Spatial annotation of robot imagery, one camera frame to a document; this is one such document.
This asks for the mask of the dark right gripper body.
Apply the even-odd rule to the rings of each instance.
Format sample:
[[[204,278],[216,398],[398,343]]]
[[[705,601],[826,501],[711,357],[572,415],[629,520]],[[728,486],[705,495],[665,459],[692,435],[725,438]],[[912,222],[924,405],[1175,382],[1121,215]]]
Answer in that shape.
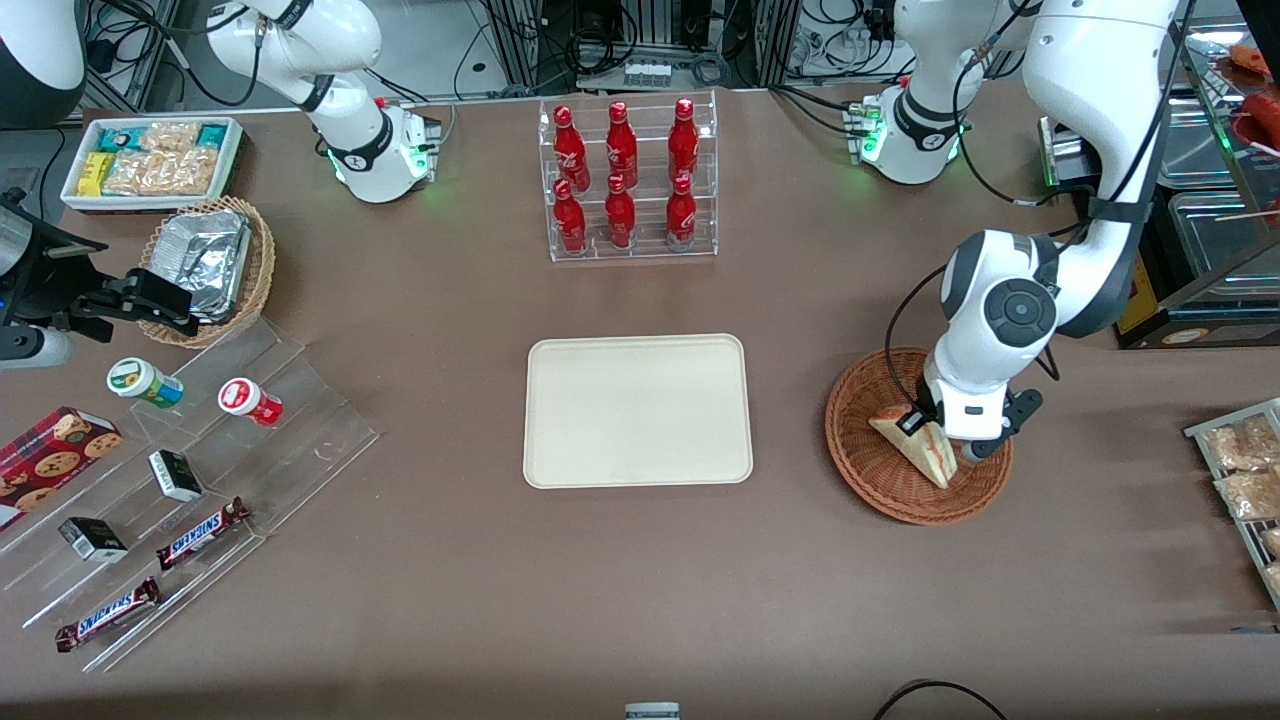
[[[69,233],[20,205],[22,195],[4,195],[3,325],[47,319],[100,286],[88,256],[104,242]]]

